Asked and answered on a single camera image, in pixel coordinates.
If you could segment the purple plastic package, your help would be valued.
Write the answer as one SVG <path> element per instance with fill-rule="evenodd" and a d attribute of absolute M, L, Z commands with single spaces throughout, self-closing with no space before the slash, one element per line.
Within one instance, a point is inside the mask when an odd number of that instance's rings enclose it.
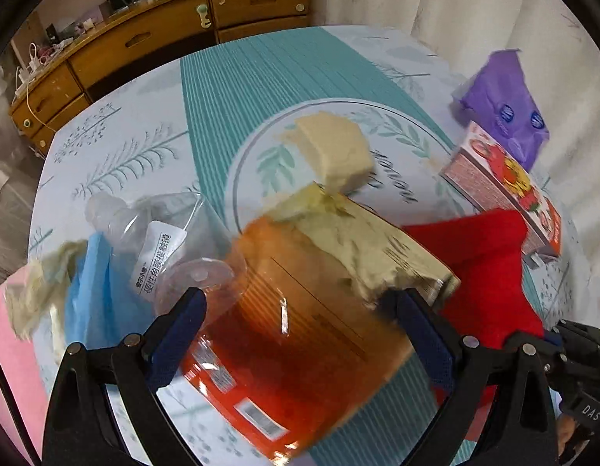
<path fill-rule="evenodd" d="M 516 49 L 496 50 L 485 65 L 457 87 L 453 98 L 525 169 L 531 170 L 550 139 L 528 86 Z"/>

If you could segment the orange red snack bag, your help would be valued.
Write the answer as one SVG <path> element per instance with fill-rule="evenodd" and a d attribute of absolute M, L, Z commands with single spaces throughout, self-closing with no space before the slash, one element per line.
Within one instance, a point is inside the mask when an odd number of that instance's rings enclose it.
<path fill-rule="evenodd" d="M 247 224 L 245 263 L 207 292 L 213 313 L 184 377 L 269 462 L 286 464 L 348 420 L 411 356 L 385 310 L 391 290 L 427 304 L 452 295 L 452 270 L 403 230 L 309 184 Z"/>

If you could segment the blue face mask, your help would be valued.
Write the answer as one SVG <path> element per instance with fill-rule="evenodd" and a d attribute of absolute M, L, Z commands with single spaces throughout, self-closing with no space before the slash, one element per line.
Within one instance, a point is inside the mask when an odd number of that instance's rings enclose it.
<path fill-rule="evenodd" d="M 153 319 L 152 304 L 131 288 L 129 273 L 117 266 L 103 233 L 91 235 L 67 291 L 65 341 L 88 349 L 113 347 L 127 334 L 143 334 Z"/>

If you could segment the clear plastic bottle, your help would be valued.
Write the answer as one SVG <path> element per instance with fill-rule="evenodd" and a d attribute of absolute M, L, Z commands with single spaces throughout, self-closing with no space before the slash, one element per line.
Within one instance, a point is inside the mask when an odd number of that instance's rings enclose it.
<path fill-rule="evenodd" d="M 156 315 L 169 313 L 196 287 L 205 294 L 205 322 L 211 324 L 241 297 L 245 260 L 201 194 L 153 196 L 129 205 L 97 193 L 85 215 L 119 258 L 131 291 L 152 304 Z"/>

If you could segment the beige crumpled tissue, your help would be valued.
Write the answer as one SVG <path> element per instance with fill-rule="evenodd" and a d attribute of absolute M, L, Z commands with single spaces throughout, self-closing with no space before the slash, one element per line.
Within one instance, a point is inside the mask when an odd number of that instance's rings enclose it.
<path fill-rule="evenodd" d="M 353 193 L 374 172 L 375 160 L 360 126 L 329 111 L 297 119 L 283 140 L 300 150 L 328 193 Z"/>

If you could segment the crumpled yellowish paper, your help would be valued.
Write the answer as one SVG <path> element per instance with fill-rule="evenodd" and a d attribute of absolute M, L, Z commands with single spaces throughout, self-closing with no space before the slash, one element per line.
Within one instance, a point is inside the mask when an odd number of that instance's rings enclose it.
<path fill-rule="evenodd" d="M 53 340 L 65 342 L 66 298 L 87 245 L 86 240 L 65 242 L 49 255 L 24 266 L 26 276 L 22 283 L 10 280 L 6 284 L 7 315 L 19 339 L 29 340 L 42 317 L 49 313 Z"/>

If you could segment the cream floral curtain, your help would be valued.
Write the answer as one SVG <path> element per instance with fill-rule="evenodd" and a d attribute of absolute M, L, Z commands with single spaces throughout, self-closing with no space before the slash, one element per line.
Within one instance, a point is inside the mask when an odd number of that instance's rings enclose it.
<path fill-rule="evenodd" d="M 600 0 L 315 0 L 321 24 L 406 31 L 470 76 L 518 49 L 550 127 L 541 165 L 569 209 L 591 266 L 578 320 L 600 326 Z"/>

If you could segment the red patterned snack box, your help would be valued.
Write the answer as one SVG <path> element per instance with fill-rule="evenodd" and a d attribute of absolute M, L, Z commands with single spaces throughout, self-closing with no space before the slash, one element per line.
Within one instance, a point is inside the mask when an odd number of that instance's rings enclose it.
<path fill-rule="evenodd" d="M 562 217 L 528 172 L 475 122 L 441 175 L 478 209 L 513 209 L 522 215 L 528 234 L 525 256 L 556 259 L 562 255 Z"/>

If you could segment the red cloth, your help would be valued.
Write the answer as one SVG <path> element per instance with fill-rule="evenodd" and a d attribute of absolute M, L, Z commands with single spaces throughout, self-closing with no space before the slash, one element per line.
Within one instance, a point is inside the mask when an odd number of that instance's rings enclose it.
<path fill-rule="evenodd" d="M 540 317 L 522 290 L 522 243 L 528 230 L 519 212 L 495 209 L 402 230 L 460 280 L 439 310 L 457 334 L 497 350 L 517 331 L 543 336 Z"/>

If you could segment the teal white patterned tablecloth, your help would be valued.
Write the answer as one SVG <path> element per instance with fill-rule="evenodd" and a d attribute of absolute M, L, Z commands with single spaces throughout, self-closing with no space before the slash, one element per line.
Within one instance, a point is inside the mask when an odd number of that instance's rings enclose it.
<path fill-rule="evenodd" d="M 351 117 L 370 141 L 372 182 L 357 200 L 391 222 L 472 215 L 439 175 L 466 132 L 448 104 L 463 77 L 410 36 L 388 28 L 326 26 L 232 41 L 153 70 L 91 105 L 53 144 L 32 212 L 28 259 L 87 239 L 89 197 L 134 202 L 202 191 L 231 231 L 316 180 L 280 138 L 317 111 Z M 586 322 L 596 309 L 590 265 L 558 189 L 538 160 L 534 180 L 562 213 L 562 257 L 523 270 L 546 325 Z M 270 465 L 183 377 L 158 392 L 204 465 Z M 413 356 L 375 399 L 290 465 L 399 465 L 436 411 Z"/>

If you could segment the wooden dresser with drawers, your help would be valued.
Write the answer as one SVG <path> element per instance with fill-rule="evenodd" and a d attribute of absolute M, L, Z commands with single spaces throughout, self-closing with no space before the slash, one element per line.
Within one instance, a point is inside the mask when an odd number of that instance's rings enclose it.
<path fill-rule="evenodd" d="M 310 24 L 312 0 L 147 0 L 68 44 L 14 98 L 10 116 L 45 156 L 56 132 L 122 77 L 198 49 Z"/>

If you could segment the pink bed sheet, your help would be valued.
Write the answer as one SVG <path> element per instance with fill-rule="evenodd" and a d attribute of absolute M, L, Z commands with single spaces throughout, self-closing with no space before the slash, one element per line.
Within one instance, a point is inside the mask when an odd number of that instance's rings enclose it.
<path fill-rule="evenodd" d="M 33 344 L 19 340 L 11 329 L 4 294 L 6 284 L 23 284 L 26 278 L 27 267 L 24 266 L 0 285 L 0 365 L 32 444 L 37 453 L 41 453 L 48 396 L 38 370 Z"/>

